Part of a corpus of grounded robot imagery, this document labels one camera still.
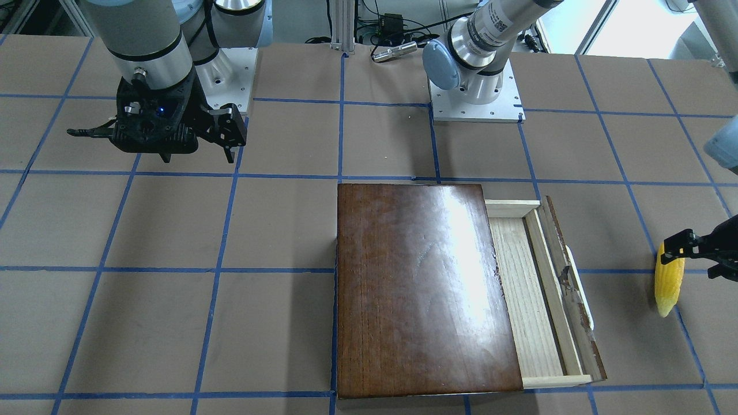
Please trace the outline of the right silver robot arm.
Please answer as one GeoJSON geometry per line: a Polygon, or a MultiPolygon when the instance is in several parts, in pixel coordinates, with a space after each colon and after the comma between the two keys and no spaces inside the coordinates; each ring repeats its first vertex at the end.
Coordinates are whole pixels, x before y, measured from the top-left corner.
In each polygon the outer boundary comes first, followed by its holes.
{"type": "Polygon", "coordinates": [[[194,153],[200,140],[221,147],[227,162],[247,143],[237,103],[213,93],[238,78],[226,49],[273,40],[271,1],[82,1],[121,72],[116,114],[72,137],[106,139],[126,153],[155,153],[164,163],[194,153]]]}

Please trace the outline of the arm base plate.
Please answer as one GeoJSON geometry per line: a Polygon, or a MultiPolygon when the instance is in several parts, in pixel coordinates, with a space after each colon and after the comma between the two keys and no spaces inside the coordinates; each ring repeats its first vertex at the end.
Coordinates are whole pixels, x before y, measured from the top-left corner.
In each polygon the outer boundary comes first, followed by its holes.
{"type": "Polygon", "coordinates": [[[443,90],[428,81],[437,122],[522,123],[524,106],[511,61],[493,76],[475,76],[469,87],[443,90]]]}
{"type": "Polygon", "coordinates": [[[196,65],[206,102],[214,110],[234,104],[243,116],[250,113],[259,49],[220,49],[212,60],[196,65]]]}

